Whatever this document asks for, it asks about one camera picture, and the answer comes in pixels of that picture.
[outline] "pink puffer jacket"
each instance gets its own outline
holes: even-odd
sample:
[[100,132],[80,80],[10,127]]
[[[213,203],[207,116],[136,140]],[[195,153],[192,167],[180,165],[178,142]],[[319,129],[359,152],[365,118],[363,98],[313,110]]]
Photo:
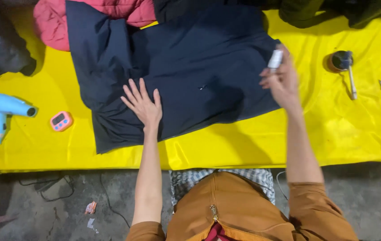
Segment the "pink puffer jacket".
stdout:
[[[152,0],[73,0],[91,5],[113,19],[126,19],[135,27],[146,26],[156,20]],[[34,7],[36,34],[57,50],[69,51],[65,0],[40,0]]]

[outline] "yellow table cover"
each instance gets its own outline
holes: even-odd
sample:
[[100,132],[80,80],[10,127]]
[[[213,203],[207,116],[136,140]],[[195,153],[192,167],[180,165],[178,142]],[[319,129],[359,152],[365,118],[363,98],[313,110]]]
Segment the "yellow table cover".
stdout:
[[[83,104],[71,55],[46,47],[33,33],[31,10],[15,10],[11,19],[38,65],[32,77],[6,73],[0,93],[22,98],[39,112],[13,116],[0,145],[0,172],[65,169],[138,168],[142,146],[96,154],[91,111]],[[348,28],[344,17],[297,29],[278,11],[266,11],[268,34],[294,55],[300,97],[312,148],[321,165],[381,161],[381,19],[365,29]],[[326,56],[354,53],[357,100],[350,100],[348,73],[325,69]],[[74,124],[52,130],[49,119],[68,111]],[[159,143],[162,169],[262,168],[285,166],[284,110],[232,124],[215,124]]]

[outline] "sleeve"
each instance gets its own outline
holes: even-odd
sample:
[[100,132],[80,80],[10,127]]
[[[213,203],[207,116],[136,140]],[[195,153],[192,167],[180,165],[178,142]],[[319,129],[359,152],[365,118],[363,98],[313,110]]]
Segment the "sleeve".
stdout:
[[158,222],[139,222],[131,226],[125,241],[165,241],[165,234]]
[[326,195],[322,183],[289,183],[290,222],[295,240],[356,240],[342,211]]

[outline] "navy blue jacket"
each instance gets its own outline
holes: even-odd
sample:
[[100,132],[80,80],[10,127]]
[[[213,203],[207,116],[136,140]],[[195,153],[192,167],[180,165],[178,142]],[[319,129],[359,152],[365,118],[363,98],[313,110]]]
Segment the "navy blue jacket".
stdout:
[[66,11],[97,153],[143,144],[143,124],[120,99],[129,78],[143,77],[151,98],[159,89],[159,141],[279,108],[258,85],[277,41],[256,7],[215,5],[131,35],[124,19],[108,19],[86,3],[67,1]]

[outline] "concrete floor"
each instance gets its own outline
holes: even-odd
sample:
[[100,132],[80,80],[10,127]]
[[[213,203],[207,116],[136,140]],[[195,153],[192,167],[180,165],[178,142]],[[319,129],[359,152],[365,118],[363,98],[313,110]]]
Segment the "concrete floor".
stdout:
[[[283,169],[273,169],[276,173]],[[381,239],[381,163],[359,163],[324,167],[328,195],[343,210],[360,239]],[[122,218],[109,210],[100,186],[100,173],[113,208],[132,221],[136,170],[68,172],[74,178],[74,194],[66,199],[45,202],[29,183],[34,175],[49,178],[56,172],[0,175],[0,215],[16,215],[16,219],[0,224],[0,241],[122,241],[128,227]],[[168,172],[162,173],[164,229],[171,217],[172,205]],[[287,192],[284,174],[280,185]],[[275,183],[277,206],[288,214],[287,201]],[[46,198],[68,195],[70,187],[63,179],[45,192]],[[95,214],[84,214],[86,205],[96,201]],[[87,228],[95,218],[94,229]]]

